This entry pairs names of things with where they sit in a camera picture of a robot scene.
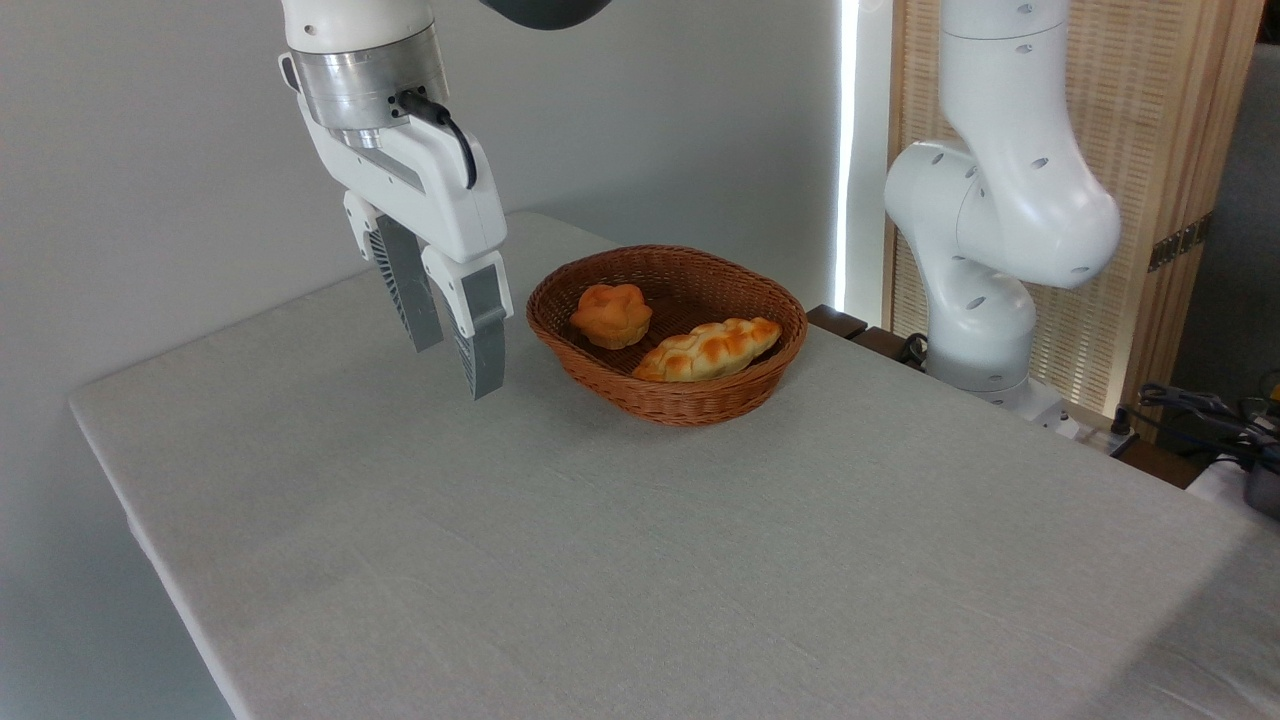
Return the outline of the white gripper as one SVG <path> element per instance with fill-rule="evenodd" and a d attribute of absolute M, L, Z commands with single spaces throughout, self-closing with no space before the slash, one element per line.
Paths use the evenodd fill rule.
<path fill-rule="evenodd" d="M 419 90 L 385 97 L 394 126 L 378 131 L 374 149 L 349 146 L 312 118 L 302 94 L 296 99 L 323 165 L 347 190 L 358 252 L 378 266 L 413 348 L 443 340 L 430 278 L 445 300 L 472 397 L 499 389 L 513 302 L 495 251 L 506 219 L 479 141 Z"/>

